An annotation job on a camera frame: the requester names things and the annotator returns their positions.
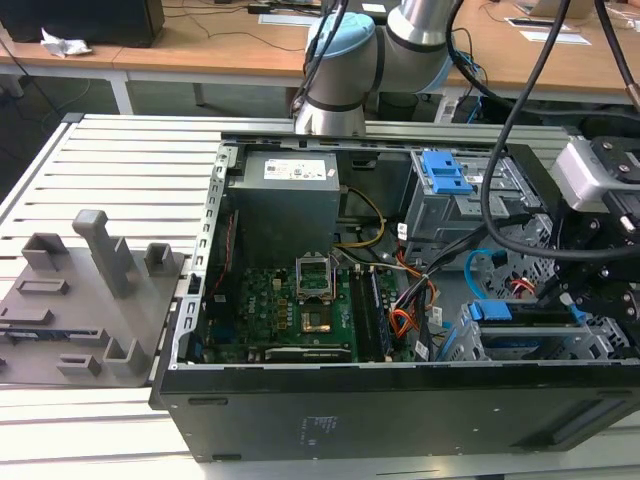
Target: metal slotted surface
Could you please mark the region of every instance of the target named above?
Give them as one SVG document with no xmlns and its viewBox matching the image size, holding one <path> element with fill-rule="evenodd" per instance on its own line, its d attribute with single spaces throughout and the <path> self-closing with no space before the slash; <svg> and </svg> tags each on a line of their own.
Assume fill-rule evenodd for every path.
<svg viewBox="0 0 640 480">
<path fill-rule="evenodd" d="M 499 132 L 493 126 L 381 122 L 368 129 L 390 138 L 450 140 L 495 139 Z M 24 266 L 20 250 L 31 233 L 57 232 L 66 245 L 83 245 L 70 227 L 80 208 L 104 209 L 109 232 L 127 236 L 131 248 L 162 240 L 191 255 L 224 130 L 290 133 L 291 124 L 87 115 L 61 126 L 0 207 L 0 298 Z M 557 128 L 527 127 L 515 129 L 511 140 L 530 143 L 548 164 L 567 136 Z M 181 281 L 175 296 L 185 293 Z M 505 473 L 622 480 L 639 473 L 640 414 L 567 453 L 197 464 L 169 415 L 147 406 L 149 394 L 149 388 L 0 386 L 0 478 L 409 480 Z"/>
</svg>

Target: motherboard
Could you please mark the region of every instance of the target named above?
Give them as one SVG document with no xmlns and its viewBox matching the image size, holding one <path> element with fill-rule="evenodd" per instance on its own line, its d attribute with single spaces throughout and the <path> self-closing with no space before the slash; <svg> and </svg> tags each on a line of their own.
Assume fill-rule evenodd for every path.
<svg viewBox="0 0 640 480">
<path fill-rule="evenodd" d="M 392 272 L 329 271 L 246 269 L 233 299 L 209 302 L 205 362 L 355 363 L 402 351 L 387 320 L 397 295 Z"/>
</svg>

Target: gray floor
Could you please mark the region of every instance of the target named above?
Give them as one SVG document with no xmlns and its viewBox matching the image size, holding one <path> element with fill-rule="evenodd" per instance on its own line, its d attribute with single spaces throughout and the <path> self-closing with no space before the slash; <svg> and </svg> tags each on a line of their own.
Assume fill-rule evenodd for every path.
<svg viewBox="0 0 640 480">
<path fill-rule="evenodd" d="M 38 77 L 36 82 L 59 107 L 81 95 L 88 80 Z M 205 85 L 208 105 L 198 107 L 194 103 L 191 84 L 132 82 L 131 87 L 136 111 L 143 115 L 283 118 L 288 114 L 284 88 Z M 20 178 L 59 122 L 33 84 L 27 85 L 24 91 L 23 98 L 11 100 L 5 94 L 0 103 L 0 200 Z M 426 96 L 418 104 L 415 121 L 430 121 L 435 115 L 437 99 L 424 100 Z M 63 113 L 69 111 L 117 114 L 110 84 L 92 80 L 86 95 L 63 108 Z"/>
</svg>

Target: gray power supply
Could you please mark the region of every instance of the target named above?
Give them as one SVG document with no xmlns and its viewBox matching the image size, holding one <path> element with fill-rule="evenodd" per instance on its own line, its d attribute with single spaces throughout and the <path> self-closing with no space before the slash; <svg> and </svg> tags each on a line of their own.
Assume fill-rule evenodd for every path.
<svg viewBox="0 0 640 480">
<path fill-rule="evenodd" d="M 326 255 L 340 203 L 335 154 L 250 152 L 245 165 L 228 192 L 242 211 L 248 266 L 287 267 L 307 252 Z"/>
</svg>

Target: gray plastic holder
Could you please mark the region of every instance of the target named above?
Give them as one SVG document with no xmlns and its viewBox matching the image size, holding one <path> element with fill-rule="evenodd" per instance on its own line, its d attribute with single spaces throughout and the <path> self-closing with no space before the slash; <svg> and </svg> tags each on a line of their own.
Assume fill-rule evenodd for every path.
<svg viewBox="0 0 640 480">
<path fill-rule="evenodd" d="M 184 255 L 130 251 L 100 210 L 73 221 L 87 248 L 37 233 L 0 303 L 0 383 L 135 387 L 147 382 Z"/>
</svg>

